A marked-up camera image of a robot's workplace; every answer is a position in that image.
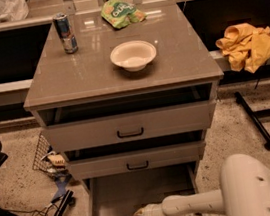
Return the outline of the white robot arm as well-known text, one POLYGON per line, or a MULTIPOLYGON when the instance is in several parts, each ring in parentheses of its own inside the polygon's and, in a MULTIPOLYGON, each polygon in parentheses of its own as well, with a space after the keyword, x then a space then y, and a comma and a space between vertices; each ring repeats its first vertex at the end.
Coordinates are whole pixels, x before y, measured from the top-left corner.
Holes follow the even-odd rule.
POLYGON ((220 188, 211 192, 168 196, 132 216, 270 216, 270 169, 254 157, 230 155, 220 170, 220 188))

